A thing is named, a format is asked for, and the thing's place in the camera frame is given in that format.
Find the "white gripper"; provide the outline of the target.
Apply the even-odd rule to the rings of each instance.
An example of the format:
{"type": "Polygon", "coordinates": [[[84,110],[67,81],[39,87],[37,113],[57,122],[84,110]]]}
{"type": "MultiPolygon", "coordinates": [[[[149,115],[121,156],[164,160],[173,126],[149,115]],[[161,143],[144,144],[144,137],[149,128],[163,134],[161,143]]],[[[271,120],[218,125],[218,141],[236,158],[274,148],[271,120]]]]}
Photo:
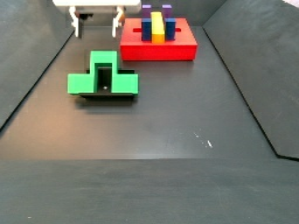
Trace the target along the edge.
{"type": "Polygon", "coordinates": [[[112,37],[115,37],[124,18],[124,9],[127,12],[141,10],[141,0],[52,0],[52,2],[56,7],[69,8],[71,25],[77,38],[80,37],[80,13],[77,11],[104,12],[116,9],[116,16],[112,19],[112,37]]]}

